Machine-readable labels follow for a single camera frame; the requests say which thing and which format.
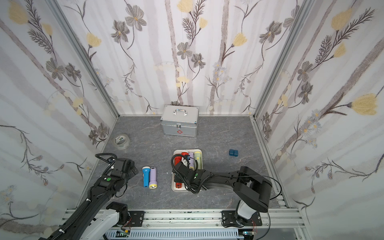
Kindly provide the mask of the green flashlight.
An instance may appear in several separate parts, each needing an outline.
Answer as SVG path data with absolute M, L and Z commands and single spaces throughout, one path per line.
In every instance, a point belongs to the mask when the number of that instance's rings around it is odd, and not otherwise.
M 202 152 L 200 151 L 196 151 L 194 152 L 194 157 L 195 157 L 195 160 L 197 161 L 198 163 L 198 169 L 201 170 L 203 168 L 203 164 L 202 164 Z

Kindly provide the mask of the purple flashlight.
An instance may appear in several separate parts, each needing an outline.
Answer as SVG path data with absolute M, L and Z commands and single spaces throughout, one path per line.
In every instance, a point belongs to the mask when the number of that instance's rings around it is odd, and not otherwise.
M 195 158 L 194 158 L 194 153 L 193 152 L 189 152 L 189 167 L 190 169 L 194 170 L 195 169 Z
M 149 188 L 151 190 L 156 189 L 158 187 L 157 182 L 157 169 L 156 167 L 150 168 L 150 180 L 149 180 Z

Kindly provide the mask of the plain red flashlight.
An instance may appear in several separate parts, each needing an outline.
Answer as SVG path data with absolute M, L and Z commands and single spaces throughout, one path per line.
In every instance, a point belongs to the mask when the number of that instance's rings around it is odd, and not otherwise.
M 178 163 L 180 163 L 181 161 L 182 161 L 182 157 L 180 157 L 180 156 L 176 156 L 175 158 L 174 158 L 174 164 L 175 164 L 175 166 L 178 164 Z

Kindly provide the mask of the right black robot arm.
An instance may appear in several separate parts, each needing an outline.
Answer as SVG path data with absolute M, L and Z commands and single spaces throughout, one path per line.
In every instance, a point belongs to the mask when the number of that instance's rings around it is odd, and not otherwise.
M 255 213 L 267 213 L 269 211 L 273 184 L 276 179 L 263 176 L 251 168 L 242 166 L 238 171 L 226 173 L 214 173 L 204 169 L 190 169 L 190 156 L 175 154 L 171 158 L 172 172 L 177 182 L 184 184 L 185 189 L 197 195 L 201 190 L 226 188 L 232 190 L 239 198 L 234 214 L 222 214 L 222 226 L 224 228 L 243 228 L 252 220 Z

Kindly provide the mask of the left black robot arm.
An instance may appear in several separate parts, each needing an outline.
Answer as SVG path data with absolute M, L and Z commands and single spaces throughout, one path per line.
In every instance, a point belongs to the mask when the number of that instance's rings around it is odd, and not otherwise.
M 96 154 L 108 164 L 102 175 L 89 188 L 86 199 L 74 213 L 49 237 L 48 240 L 99 240 L 113 226 L 129 220 L 126 204 L 113 202 L 107 211 L 96 218 L 102 207 L 138 174 L 135 162 L 118 158 L 112 153 Z

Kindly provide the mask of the white plastic tray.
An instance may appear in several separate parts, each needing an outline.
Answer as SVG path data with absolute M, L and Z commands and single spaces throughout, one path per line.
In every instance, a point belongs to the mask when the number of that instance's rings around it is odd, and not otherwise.
M 194 159 L 197 160 L 197 162 L 198 162 L 197 169 L 202 170 L 204 168 L 202 150 L 200 150 L 200 149 L 175 150 L 173 152 L 173 155 L 182 154 L 184 156 L 185 153 L 187 153 L 187 155 L 191 155 L 192 157 L 194 157 Z M 174 165 L 176 165 L 179 162 L 183 162 L 184 165 L 187 165 L 187 163 L 184 160 L 184 158 L 176 157 L 174 159 Z M 184 183 L 176 182 L 175 179 L 176 179 L 176 176 L 175 176 L 174 173 L 172 173 L 172 183 L 171 183 L 172 190 L 174 192 L 186 192 L 187 190 L 185 188 Z

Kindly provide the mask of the clear tape roll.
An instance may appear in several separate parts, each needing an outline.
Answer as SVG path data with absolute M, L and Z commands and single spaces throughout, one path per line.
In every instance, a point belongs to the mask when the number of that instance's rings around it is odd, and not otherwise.
M 126 134 L 119 134 L 113 139 L 114 147 L 120 151 L 127 149 L 130 145 L 130 142 L 130 138 Z

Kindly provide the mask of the purple flashlight beside blue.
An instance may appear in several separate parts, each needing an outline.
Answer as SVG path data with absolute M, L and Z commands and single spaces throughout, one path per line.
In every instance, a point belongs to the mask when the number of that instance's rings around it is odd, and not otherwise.
M 149 180 L 149 188 L 151 190 L 156 189 L 158 187 L 157 182 L 157 169 L 156 167 L 150 168 L 150 180 Z

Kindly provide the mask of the teal plastic block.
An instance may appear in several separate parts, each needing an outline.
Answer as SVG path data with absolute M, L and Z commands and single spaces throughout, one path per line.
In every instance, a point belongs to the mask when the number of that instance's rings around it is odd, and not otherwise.
M 229 150 L 229 156 L 238 157 L 239 156 L 239 151 L 238 150 L 230 149 Z

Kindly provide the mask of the silver aluminium case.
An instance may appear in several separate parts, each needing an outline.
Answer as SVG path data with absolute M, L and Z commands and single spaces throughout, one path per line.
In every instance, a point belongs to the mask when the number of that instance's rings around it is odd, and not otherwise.
M 161 126 L 165 135 L 196 137 L 198 133 L 198 107 L 165 105 Z

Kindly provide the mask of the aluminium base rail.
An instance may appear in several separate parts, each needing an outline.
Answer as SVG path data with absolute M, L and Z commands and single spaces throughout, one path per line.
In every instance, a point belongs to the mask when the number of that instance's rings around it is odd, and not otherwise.
M 297 209 L 240 222 L 235 210 L 100 210 L 77 240 L 309 240 Z

